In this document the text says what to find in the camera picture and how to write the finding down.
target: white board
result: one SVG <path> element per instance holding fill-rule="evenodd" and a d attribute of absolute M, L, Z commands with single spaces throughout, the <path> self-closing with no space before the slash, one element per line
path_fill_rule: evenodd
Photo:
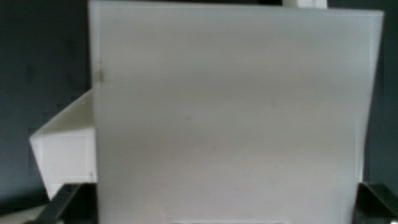
<path fill-rule="evenodd" d="M 382 14 L 91 10 L 101 224 L 348 224 Z"/>

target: white panel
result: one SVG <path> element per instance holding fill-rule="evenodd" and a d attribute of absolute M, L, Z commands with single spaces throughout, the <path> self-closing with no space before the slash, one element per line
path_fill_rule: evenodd
<path fill-rule="evenodd" d="M 101 224 L 348 224 L 382 14 L 92 4 Z"/>
<path fill-rule="evenodd" d="M 66 183 L 96 182 L 94 134 L 92 93 L 87 92 L 30 136 L 50 199 Z"/>

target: dark background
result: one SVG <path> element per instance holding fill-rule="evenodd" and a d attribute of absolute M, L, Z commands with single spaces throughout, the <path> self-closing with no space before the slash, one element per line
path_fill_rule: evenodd
<path fill-rule="evenodd" d="M 329 7 L 386 11 L 364 179 L 398 193 L 398 1 L 329 0 Z M 91 88 L 87 32 L 84 0 L 0 1 L 0 215 L 48 201 L 29 136 Z"/>
<path fill-rule="evenodd" d="M 0 214 L 48 201 L 29 136 L 89 89 L 87 7 L 0 1 Z"/>

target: dark wall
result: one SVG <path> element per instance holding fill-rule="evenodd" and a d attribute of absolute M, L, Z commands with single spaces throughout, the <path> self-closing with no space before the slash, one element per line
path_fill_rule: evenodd
<path fill-rule="evenodd" d="M 331 8 L 379 9 L 386 13 L 364 179 L 384 183 L 398 194 L 398 1 L 329 0 L 329 6 Z"/>
<path fill-rule="evenodd" d="M 0 1 L 0 215 L 43 204 L 29 136 L 89 89 L 87 7 Z"/>

